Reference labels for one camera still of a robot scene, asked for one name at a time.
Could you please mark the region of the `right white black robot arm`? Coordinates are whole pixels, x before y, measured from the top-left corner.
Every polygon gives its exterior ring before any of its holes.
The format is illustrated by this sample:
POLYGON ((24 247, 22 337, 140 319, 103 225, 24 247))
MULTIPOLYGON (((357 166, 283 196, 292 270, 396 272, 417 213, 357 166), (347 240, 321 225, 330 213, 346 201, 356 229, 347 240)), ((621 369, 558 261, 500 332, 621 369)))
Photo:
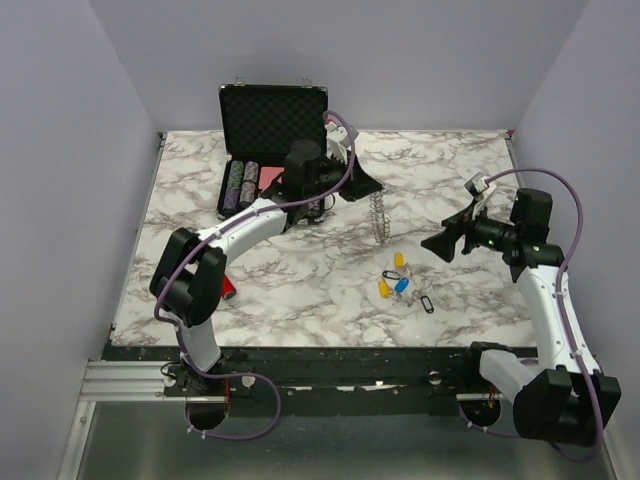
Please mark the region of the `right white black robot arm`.
POLYGON ((489 218, 483 201, 477 195, 421 245, 447 263, 453 261, 459 240, 464 254, 478 247, 501 253, 529 311, 539 368, 525 366, 505 345, 474 342, 463 355, 461 382, 474 392, 496 387, 511 403, 522 438, 593 447, 621 398, 621 387, 603 374, 590 353, 568 277, 561 271, 565 256, 547 241, 552 197, 518 189, 507 222, 489 218))

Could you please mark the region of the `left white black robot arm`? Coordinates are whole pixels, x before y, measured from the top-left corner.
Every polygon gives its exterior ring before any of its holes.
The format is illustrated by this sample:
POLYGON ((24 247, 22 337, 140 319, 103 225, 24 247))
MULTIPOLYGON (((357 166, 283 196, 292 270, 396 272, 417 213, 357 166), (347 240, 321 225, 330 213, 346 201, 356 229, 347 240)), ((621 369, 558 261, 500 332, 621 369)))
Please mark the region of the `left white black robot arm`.
POLYGON ((278 178, 252 203, 203 231, 175 230, 150 281, 154 316, 173 326, 187 382, 201 395, 214 393, 222 380, 216 365, 222 356, 212 317, 222 298, 226 269, 257 244, 278 236, 308 217, 314 204, 338 194, 355 202, 381 192, 355 152, 330 151, 299 140, 284 157, 278 178))

